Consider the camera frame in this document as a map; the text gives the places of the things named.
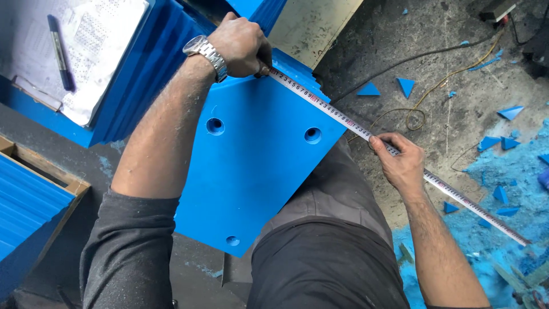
hand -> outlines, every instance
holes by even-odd
[[[208,41],[225,60],[229,76],[243,78],[269,74],[271,45],[257,23],[229,12]]]
[[[382,140],[395,146],[400,154],[391,156]],[[372,136],[370,143],[381,161],[385,177],[402,196],[423,193],[425,160],[423,148],[399,133],[383,133],[377,137]]]

measuring tape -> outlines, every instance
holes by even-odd
[[[280,72],[279,70],[275,68],[271,68],[271,72],[269,74],[270,77],[274,78],[276,81],[280,82],[284,87],[292,90],[295,94],[305,99],[307,102],[314,105],[316,108],[320,109],[324,112],[324,114],[330,116],[331,118],[335,119],[340,124],[343,124],[346,126],[349,130],[356,133],[358,136],[362,137],[363,139],[369,141],[370,136],[372,136],[372,133],[370,133],[368,130],[364,129],[360,125],[356,124],[351,118],[347,117],[344,113],[338,111],[335,107],[331,106],[330,104],[324,102],[317,96],[315,96],[311,91],[303,88],[299,83],[292,80],[290,77],[288,77],[286,74]],[[385,143],[385,148],[389,151],[389,153],[392,156],[396,156],[400,153],[400,151],[393,146]],[[433,173],[429,172],[428,170],[423,170],[423,178],[434,185],[435,187],[439,188],[440,191],[444,192],[448,196],[451,196],[456,201],[458,201],[461,205],[464,205],[469,210],[477,214],[480,218],[490,222],[493,226],[500,229],[502,232],[507,234],[509,237],[514,239],[519,244],[526,246],[527,244],[531,244],[531,241],[528,239],[522,237],[520,234],[515,232],[510,227],[506,226],[505,223],[500,221],[499,219],[493,217],[490,213],[488,213],[486,210],[484,210],[482,207],[480,207],[475,202],[471,201],[467,197],[465,197],[464,194],[457,191],[456,189],[452,188],[449,184],[442,181],[440,178],[435,176]]]

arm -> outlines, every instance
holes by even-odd
[[[228,13],[208,40],[223,56],[229,76],[268,74],[271,46],[258,24]],[[181,195],[198,118],[214,81],[215,69],[202,55],[183,63],[133,132],[114,174],[113,191],[150,198]]]
[[[392,157],[382,140],[401,153]],[[423,188],[425,151],[398,133],[371,137],[387,180],[406,206],[416,272],[425,303],[440,307],[489,307],[488,298]]]
[[[268,74],[261,69],[271,65],[271,47],[258,24],[229,13],[208,39],[230,76]],[[214,80],[205,57],[188,57],[132,134],[82,251],[84,309],[173,308],[173,216]]]

paper document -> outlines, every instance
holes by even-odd
[[[0,9],[0,75],[86,126],[148,5],[146,0],[7,1]],[[74,92],[63,89],[48,14],[58,20]]]

hairy forearm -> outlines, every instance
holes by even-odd
[[[191,163],[200,112],[215,70],[202,56],[189,57],[133,132],[111,188],[128,196],[181,195]]]
[[[441,307],[488,307],[488,299],[467,259],[427,193],[402,195],[410,220],[416,271],[425,302]]]

